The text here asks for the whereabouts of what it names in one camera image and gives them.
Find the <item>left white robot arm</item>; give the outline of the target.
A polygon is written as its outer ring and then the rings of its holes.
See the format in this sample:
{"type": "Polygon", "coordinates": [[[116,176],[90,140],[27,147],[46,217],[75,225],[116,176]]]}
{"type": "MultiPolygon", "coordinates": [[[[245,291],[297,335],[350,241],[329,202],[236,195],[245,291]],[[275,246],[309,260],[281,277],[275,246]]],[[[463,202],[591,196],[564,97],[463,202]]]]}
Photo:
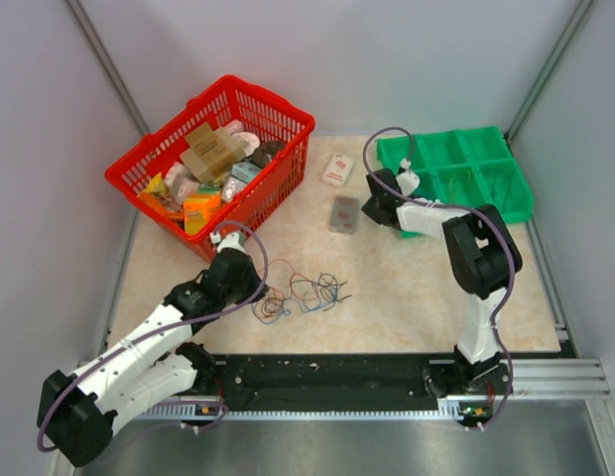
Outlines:
{"type": "Polygon", "coordinates": [[[56,370],[45,379],[37,416],[40,451],[57,450],[83,467],[129,421],[160,401],[188,390],[208,391],[215,371],[188,340],[266,289],[245,251],[218,252],[207,269],[175,286],[109,350],[69,374],[56,370]]]}

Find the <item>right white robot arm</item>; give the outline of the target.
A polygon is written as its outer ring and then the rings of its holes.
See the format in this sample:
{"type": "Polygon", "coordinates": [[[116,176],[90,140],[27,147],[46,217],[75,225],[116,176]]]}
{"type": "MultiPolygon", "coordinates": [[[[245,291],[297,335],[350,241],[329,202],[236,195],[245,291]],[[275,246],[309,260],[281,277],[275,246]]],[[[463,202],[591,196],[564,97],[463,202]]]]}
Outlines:
{"type": "Polygon", "coordinates": [[[424,380],[438,397],[473,393],[488,384],[507,352],[497,320],[522,269],[521,253],[494,205],[472,208],[405,196],[402,187],[411,185],[413,176],[389,169],[368,173],[370,198],[362,211],[377,224],[444,243],[453,277],[465,293],[464,323],[453,363],[426,370],[424,380]]]}

